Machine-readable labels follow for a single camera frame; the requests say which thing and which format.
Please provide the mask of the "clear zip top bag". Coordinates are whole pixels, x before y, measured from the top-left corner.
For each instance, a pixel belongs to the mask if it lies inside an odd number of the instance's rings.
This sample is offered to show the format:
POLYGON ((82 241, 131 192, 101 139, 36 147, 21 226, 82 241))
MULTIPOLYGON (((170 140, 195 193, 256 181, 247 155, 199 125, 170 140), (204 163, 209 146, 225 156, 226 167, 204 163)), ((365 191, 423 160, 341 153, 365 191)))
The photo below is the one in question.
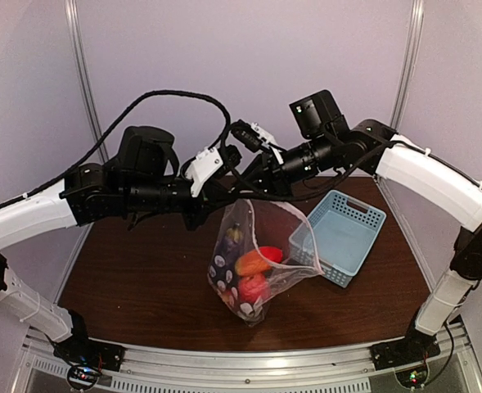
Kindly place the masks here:
POLYGON ((313 226, 301 210, 248 199, 227 206, 207 279, 245 324, 261 323, 275 296, 321 273, 313 226))

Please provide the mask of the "orange red pepper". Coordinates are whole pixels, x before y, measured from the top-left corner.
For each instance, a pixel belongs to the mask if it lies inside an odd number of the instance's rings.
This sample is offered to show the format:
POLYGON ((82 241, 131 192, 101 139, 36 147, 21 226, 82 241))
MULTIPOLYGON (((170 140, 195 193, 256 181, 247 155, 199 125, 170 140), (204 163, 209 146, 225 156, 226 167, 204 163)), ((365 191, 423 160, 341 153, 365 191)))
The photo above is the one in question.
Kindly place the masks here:
POLYGON ((235 263, 236 274, 248 277, 257 273, 263 273, 272 268, 270 263, 280 264, 283 259, 283 251, 274 246, 262 246, 242 255, 235 263))

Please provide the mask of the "dark purple eggplant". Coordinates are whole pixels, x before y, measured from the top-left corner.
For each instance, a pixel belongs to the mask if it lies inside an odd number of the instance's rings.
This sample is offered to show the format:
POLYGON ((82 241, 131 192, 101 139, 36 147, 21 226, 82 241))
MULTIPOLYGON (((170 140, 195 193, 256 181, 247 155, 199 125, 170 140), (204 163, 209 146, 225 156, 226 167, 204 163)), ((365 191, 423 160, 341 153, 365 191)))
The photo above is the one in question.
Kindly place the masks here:
POLYGON ((241 225, 234 223, 226 230, 215 248, 209 275, 213 282, 230 284, 235 277, 235 263, 241 256, 244 233, 241 225))

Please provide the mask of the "red tomato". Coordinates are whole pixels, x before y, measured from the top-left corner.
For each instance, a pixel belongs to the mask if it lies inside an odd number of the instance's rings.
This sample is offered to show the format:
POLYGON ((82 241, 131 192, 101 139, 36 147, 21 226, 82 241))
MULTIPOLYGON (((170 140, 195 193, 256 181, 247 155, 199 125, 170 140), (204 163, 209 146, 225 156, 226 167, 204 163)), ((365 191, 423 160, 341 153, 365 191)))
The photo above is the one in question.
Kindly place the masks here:
POLYGON ((261 273, 242 278, 238 283, 238 291, 241 300, 252 304, 258 299, 267 300, 270 296, 268 281, 261 273))

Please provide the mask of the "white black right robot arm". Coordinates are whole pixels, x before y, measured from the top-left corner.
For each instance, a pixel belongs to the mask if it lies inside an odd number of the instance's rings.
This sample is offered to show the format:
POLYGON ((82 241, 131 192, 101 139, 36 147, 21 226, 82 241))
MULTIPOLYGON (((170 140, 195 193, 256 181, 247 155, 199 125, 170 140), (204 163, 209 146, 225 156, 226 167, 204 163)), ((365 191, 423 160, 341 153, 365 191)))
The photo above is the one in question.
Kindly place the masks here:
POLYGON ((455 169, 377 120, 354 128, 327 90, 290 105, 305 143, 253 160, 237 182, 242 190, 273 201, 293 201, 291 185, 327 169, 342 169, 331 185, 356 169, 396 182, 449 213, 461 225, 454 254, 436 288, 413 316, 404 338, 389 345, 412 362, 468 294, 482 281, 482 182, 455 169))

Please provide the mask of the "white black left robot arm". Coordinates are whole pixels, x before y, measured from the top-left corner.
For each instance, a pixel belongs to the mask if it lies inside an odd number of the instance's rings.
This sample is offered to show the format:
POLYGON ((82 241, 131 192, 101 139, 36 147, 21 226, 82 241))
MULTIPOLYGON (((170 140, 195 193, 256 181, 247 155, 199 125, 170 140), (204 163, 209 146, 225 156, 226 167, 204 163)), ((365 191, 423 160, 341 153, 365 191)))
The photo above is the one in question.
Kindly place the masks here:
POLYGON ((83 317, 54 305, 22 282, 2 250, 56 229, 129 215, 181 213, 193 224, 205 212, 205 184, 223 167, 216 147, 180 165, 171 133, 148 126, 124 131, 119 150, 106 163, 75 166, 43 190, 0 205, 0 307, 37 328, 60 349, 87 364, 96 357, 83 317))

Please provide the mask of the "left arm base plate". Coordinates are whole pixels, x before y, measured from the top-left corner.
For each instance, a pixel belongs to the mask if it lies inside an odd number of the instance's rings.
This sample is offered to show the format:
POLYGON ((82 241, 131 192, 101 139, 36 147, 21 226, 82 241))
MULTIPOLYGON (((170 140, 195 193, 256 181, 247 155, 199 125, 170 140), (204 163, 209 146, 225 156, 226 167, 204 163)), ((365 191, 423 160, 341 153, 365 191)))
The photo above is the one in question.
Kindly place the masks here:
POLYGON ((51 341, 53 354, 68 365, 89 366, 96 371, 118 372, 124 360, 125 348, 92 339, 70 337, 65 341, 51 341))

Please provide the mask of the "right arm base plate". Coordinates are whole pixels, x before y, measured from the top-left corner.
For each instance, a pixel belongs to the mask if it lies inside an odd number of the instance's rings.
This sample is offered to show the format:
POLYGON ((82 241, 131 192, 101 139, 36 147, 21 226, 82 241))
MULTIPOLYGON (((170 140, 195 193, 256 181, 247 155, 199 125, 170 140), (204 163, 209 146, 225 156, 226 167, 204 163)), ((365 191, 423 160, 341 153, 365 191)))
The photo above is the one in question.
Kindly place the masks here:
POLYGON ((372 345, 370 353, 375 370, 379 371, 420 363, 439 355, 440 348, 433 337, 429 340, 403 337, 372 345))

